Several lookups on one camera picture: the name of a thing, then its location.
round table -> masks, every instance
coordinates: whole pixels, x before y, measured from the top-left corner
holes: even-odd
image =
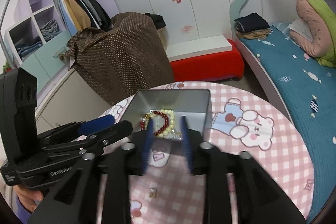
[[[314,190],[313,164],[301,135],[275,107],[247,91],[215,83],[175,82],[154,89],[209,89],[213,121],[208,141],[232,154],[249,151],[307,218]],[[103,115],[111,114],[118,122],[132,98],[119,102]],[[105,153],[127,141],[125,138],[106,147]],[[147,173],[130,176],[134,224],[202,222],[205,176],[190,175],[184,157],[169,152],[169,148],[158,151],[152,147]],[[106,179],[104,175],[98,201],[98,224]],[[229,174],[227,179],[232,222],[237,223],[233,176]],[[152,187],[157,188],[156,198],[149,195]]]

cabinet handle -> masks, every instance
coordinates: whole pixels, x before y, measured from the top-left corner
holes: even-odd
[[[53,54],[53,57],[54,58],[60,58],[68,50],[69,49],[66,46],[63,46],[62,48],[60,48],[57,52],[55,52]]]

bolt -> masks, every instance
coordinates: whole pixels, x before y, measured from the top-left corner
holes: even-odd
[[[125,143],[121,148],[124,150],[132,150],[135,147],[134,143]]]
[[[240,153],[240,158],[244,159],[244,160],[248,160],[250,158],[252,158],[251,154],[247,151],[243,151]]]
[[[83,160],[93,160],[95,157],[96,156],[93,153],[86,153],[82,156]]]
[[[203,142],[199,144],[200,148],[202,149],[211,149],[213,148],[213,145],[209,142]]]
[[[79,153],[80,155],[83,155],[83,154],[86,153],[86,149],[83,149],[83,150],[79,151],[78,153]]]

pillow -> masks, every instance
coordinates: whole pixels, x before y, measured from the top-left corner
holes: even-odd
[[[302,18],[298,18],[288,25],[288,28],[302,35],[304,38],[313,42],[313,35],[310,31],[310,27],[307,22],[305,22]]]
[[[324,56],[332,44],[327,25],[307,0],[297,0],[296,11],[298,16],[308,23],[313,36],[313,42],[310,42],[307,38],[294,31],[290,32],[290,36],[310,56]]]
[[[300,47],[289,35],[291,29],[288,28],[290,22],[274,22],[272,25],[276,27],[282,34],[287,37],[295,46]]]
[[[330,9],[328,4],[324,0],[307,0],[308,3],[314,8],[314,10],[320,15],[325,24],[327,25],[332,43],[329,45],[329,49],[322,57],[319,63],[328,67],[336,67],[336,15]]]

brown polka dot cloth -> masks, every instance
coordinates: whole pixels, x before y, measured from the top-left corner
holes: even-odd
[[[105,32],[85,28],[67,43],[66,56],[89,86],[111,105],[140,89],[174,82],[172,68],[152,19],[138,13],[112,18]]]

